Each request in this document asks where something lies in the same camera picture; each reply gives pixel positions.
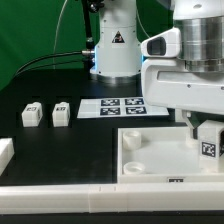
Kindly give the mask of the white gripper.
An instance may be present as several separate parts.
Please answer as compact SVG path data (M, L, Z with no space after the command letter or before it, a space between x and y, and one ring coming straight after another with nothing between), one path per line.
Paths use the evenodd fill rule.
M178 28L141 43L146 57L141 68L142 94L150 105L186 110L182 118L194 138L200 122L193 112L224 115L224 71L190 72L185 62L176 58L180 49Z

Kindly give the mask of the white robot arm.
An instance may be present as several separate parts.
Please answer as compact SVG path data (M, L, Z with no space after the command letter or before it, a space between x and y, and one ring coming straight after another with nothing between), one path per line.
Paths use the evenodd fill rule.
M152 106L224 117L224 0L158 0L173 11L170 29L137 39L136 0L87 0L100 14L100 40L86 52L90 77L117 84L141 78ZM224 121L203 122L202 140L224 135Z

